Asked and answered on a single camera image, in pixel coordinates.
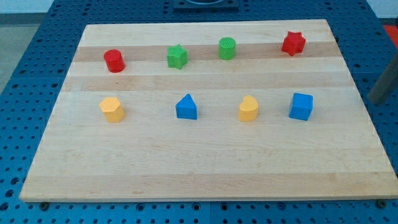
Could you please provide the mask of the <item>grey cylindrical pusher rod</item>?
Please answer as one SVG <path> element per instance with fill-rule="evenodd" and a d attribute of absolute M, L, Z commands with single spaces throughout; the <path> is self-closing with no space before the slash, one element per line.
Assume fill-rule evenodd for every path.
<path fill-rule="evenodd" d="M 368 94 L 372 104 L 383 104 L 397 88 L 397 56 L 393 56 Z"/>

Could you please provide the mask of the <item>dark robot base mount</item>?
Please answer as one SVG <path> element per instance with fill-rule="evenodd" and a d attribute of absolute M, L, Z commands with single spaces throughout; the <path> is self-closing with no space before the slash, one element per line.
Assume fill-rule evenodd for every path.
<path fill-rule="evenodd" d="M 239 0 L 171 0 L 174 10 L 238 9 Z"/>

